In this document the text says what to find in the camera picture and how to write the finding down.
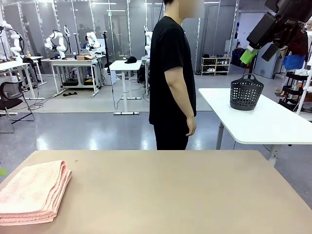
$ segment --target black pants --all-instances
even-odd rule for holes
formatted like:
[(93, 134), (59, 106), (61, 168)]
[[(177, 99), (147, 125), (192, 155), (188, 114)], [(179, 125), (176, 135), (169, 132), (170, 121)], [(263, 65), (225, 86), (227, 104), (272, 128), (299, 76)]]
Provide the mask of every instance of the black pants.
[(189, 137), (186, 126), (154, 125), (157, 150), (185, 150)]

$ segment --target pink towel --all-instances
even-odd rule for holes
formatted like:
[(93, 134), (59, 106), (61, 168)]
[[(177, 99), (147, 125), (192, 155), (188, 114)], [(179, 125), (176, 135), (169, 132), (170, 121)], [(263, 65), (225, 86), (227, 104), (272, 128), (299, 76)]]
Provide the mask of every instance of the pink towel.
[(70, 178), (62, 160), (21, 169), (0, 191), (0, 225), (52, 222)]

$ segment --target neck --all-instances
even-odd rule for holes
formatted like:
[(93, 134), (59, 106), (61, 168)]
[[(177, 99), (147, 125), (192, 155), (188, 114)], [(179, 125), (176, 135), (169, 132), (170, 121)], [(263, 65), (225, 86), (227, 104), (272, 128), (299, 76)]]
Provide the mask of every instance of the neck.
[(174, 1), (172, 4), (166, 5), (165, 16), (172, 18), (177, 24), (182, 25), (184, 19), (179, 17), (179, 6), (178, 1)]

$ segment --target box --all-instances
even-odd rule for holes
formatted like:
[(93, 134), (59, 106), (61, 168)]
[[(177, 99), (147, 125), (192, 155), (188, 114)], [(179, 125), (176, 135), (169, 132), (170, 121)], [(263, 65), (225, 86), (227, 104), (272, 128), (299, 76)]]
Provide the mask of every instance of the box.
[(94, 55), (78, 55), (77, 60), (93, 60), (95, 59)]

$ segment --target green object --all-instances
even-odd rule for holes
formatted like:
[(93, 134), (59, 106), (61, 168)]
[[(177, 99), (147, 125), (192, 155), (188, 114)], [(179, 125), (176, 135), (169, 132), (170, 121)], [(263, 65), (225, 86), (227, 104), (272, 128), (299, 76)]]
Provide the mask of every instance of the green object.
[(0, 168), (0, 176), (5, 176), (7, 170), (5, 168)]
[(242, 55), (242, 57), (240, 57), (240, 60), (244, 63), (244, 64), (249, 64), (252, 59), (256, 56), (256, 54), (258, 53), (259, 50), (255, 50), (253, 53), (250, 53), (248, 50), (245, 51), (245, 53)]

